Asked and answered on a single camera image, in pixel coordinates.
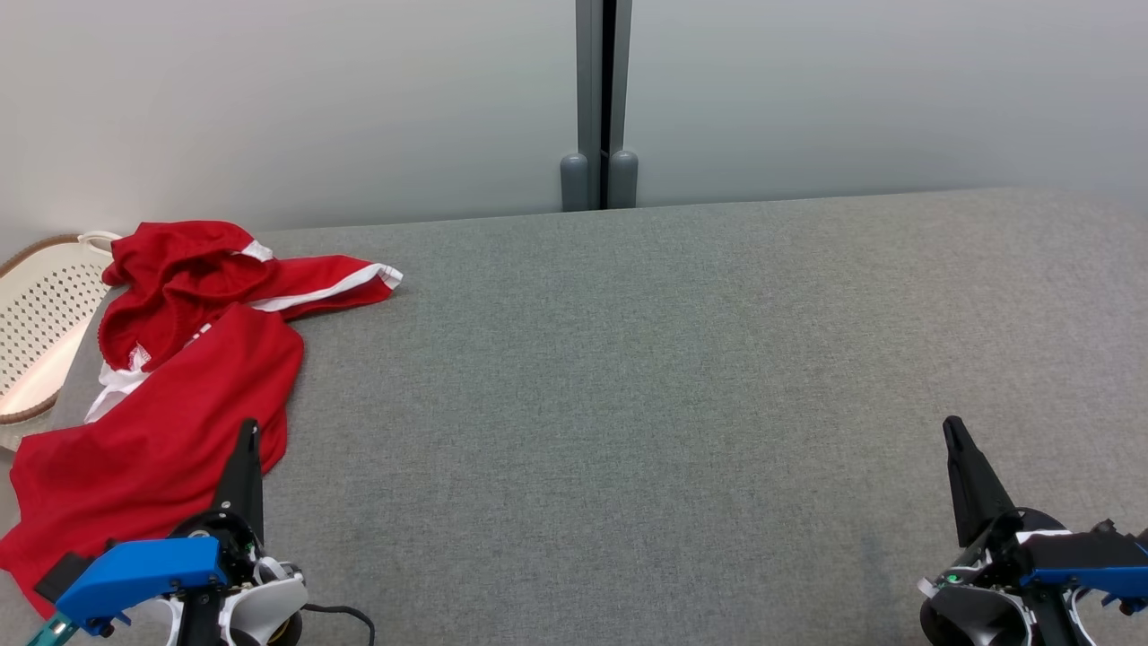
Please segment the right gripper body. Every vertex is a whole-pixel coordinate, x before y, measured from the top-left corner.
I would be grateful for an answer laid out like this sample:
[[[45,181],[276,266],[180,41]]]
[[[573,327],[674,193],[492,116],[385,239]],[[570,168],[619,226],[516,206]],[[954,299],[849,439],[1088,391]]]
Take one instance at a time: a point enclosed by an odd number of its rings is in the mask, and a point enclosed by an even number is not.
[[[1075,532],[1045,512],[996,507],[959,512],[957,560],[920,589],[921,626],[931,645],[1093,645],[1078,604],[1079,575],[1038,573],[1034,548]]]

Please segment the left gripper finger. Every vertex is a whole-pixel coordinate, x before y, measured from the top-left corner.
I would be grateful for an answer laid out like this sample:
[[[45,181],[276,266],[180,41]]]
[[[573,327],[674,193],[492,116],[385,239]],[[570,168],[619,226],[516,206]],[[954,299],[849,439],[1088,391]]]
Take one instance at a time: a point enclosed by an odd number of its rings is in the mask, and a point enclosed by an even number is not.
[[[214,491],[214,508],[241,517],[259,544],[264,540],[264,496],[261,426],[255,418],[240,423],[235,446]]]

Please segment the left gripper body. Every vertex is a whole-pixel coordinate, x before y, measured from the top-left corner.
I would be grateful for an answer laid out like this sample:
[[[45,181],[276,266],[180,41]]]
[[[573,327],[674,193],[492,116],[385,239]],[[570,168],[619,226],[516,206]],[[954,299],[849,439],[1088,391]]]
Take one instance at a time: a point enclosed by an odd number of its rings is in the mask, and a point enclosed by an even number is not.
[[[214,567],[201,583],[173,583],[172,645],[295,645],[309,601],[302,570],[269,557],[262,511],[209,509],[172,538],[214,540]]]

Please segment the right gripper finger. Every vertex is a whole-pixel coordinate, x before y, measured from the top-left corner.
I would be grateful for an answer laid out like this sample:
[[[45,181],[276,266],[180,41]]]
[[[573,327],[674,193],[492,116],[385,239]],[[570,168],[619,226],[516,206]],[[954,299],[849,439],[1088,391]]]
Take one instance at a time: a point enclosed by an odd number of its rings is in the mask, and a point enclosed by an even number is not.
[[[974,441],[962,418],[943,422],[959,547],[1000,547],[1021,527],[1021,511]]]

